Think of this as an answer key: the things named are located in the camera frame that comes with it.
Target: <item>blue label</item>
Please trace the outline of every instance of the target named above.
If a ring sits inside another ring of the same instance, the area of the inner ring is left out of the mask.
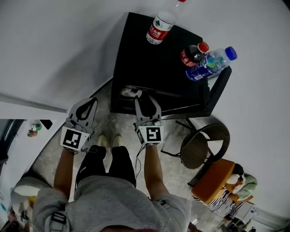
[[[211,68],[215,66],[215,61],[206,55],[202,61],[192,68],[186,70],[187,77],[192,81],[198,81],[203,77],[209,77],[213,71]]]

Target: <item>red label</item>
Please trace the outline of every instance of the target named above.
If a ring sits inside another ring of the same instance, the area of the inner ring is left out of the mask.
[[[180,58],[181,58],[182,62],[188,67],[193,67],[194,65],[196,65],[196,63],[192,62],[187,57],[187,55],[185,54],[185,49],[183,49],[182,52],[180,53]]]
[[[153,24],[149,29],[149,35],[156,40],[163,40],[169,31],[160,31]]]

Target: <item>black table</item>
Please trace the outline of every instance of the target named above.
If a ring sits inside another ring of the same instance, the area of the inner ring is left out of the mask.
[[[153,18],[129,13],[116,60],[111,112],[135,114],[133,97],[120,94],[123,88],[142,90],[141,100],[150,94],[161,106],[162,119],[210,116],[232,72],[227,67],[209,90],[207,78],[189,80],[182,69],[180,52],[203,39],[174,26],[165,40],[152,45],[146,33]]]

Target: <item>blue bottle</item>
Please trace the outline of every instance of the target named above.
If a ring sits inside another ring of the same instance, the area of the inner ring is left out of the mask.
[[[220,73],[236,58],[237,53],[233,47],[219,48],[207,53],[200,63],[189,68],[185,73],[190,80],[196,82],[204,77]]]

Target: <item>short sleeve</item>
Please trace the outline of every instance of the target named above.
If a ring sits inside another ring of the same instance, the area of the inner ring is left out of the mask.
[[[168,212],[176,231],[187,231],[191,214],[191,202],[189,200],[164,193],[158,196],[155,201]]]
[[[64,211],[68,200],[64,193],[53,188],[38,192],[33,205],[33,225],[38,232],[44,232],[45,220],[55,212]]]

